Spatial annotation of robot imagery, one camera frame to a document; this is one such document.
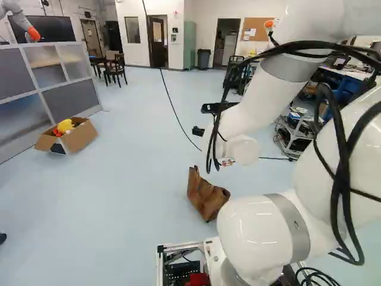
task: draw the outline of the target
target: window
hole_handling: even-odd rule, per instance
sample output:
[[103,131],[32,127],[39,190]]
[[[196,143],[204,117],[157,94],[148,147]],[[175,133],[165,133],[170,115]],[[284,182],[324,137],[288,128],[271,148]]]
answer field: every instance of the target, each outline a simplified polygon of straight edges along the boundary
[[140,43],[139,20],[137,17],[125,17],[127,39],[129,43]]

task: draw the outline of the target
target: orange glove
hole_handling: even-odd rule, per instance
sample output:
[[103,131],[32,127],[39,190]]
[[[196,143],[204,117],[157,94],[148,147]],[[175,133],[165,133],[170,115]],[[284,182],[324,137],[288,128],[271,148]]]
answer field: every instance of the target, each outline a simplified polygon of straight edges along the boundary
[[39,32],[33,26],[29,27],[28,33],[33,41],[39,41],[41,39]]

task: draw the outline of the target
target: doorway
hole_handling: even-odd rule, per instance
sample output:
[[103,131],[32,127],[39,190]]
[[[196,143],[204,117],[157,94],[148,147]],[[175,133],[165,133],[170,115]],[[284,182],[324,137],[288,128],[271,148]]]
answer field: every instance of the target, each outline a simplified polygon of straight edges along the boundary
[[230,56],[235,54],[239,26],[239,18],[219,18],[217,20],[216,41],[214,44],[213,67],[226,67]]
[[83,35],[89,55],[102,57],[101,43],[99,41],[98,30],[94,20],[81,19]]
[[123,53],[118,21],[106,21],[108,49]]
[[148,16],[148,51],[151,67],[168,68],[167,15]]

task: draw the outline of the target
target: yellow object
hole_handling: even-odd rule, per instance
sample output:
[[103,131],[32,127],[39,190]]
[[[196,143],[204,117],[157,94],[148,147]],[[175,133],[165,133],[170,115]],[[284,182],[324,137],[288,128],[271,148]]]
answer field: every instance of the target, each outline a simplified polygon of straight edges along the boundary
[[254,57],[255,55],[257,54],[257,52],[252,49],[250,52],[249,52],[249,57]]
[[61,132],[63,135],[66,133],[68,130],[72,130],[74,128],[74,125],[71,122],[71,119],[65,119],[57,125],[57,130]]

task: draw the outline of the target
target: shelving unit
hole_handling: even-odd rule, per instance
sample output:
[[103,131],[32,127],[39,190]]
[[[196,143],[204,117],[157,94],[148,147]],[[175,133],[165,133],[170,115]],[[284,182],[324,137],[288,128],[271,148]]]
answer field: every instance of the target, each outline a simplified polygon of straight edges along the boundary
[[0,46],[0,163],[72,116],[102,109],[81,42]]
[[[299,156],[303,153],[303,151],[298,151],[292,149],[292,145],[296,140],[306,140],[306,141],[312,141],[314,139],[314,133],[313,133],[313,116],[309,113],[302,113],[299,112],[295,108],[291,108],[291,111],[296,112],[299,114],[300,119],[298,124],[295,128],[291,127],[289,123],[287,122],[287,116],[279,116],[276,122],[275,132],[276,132],[276,140],[275,143],[278,144],[280,149],[288,156],[293,158],[299,158]],[[311,129],[311,132],[309,134],[305,134],[300,131],[300,127],[308,126]],[[279,129],[286,130],[290,135],[290,140],[288,142],[285,142],[284,138],[279,138],[277,135],[279,134]]]

